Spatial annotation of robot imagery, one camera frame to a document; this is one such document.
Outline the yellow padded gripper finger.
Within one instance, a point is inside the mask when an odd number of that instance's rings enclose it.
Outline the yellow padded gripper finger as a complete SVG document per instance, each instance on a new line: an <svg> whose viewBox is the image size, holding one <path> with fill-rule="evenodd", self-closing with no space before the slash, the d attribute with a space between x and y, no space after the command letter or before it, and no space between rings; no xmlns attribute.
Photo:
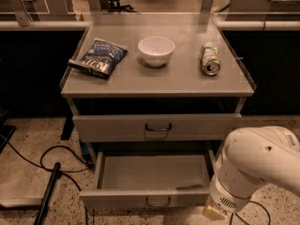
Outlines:
<svg viewBox="0 0 300 225"><path fill-rule="evenodd" d="M224 220L228 217L225 210L212 203L206 204L204 206L202 214L210 220Z"/></svg>

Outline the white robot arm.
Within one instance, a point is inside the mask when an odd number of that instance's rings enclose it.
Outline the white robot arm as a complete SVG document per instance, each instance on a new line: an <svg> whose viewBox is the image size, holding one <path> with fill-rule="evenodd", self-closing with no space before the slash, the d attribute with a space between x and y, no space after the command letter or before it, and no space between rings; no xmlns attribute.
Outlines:
<svg viewBox="0 0 300 225"><path fill-rule="evenodd" d="M224 142L203 215L212 221L241 211L259 188L274 184L300 195L300 143L285 127L242 127Z"/></svg>

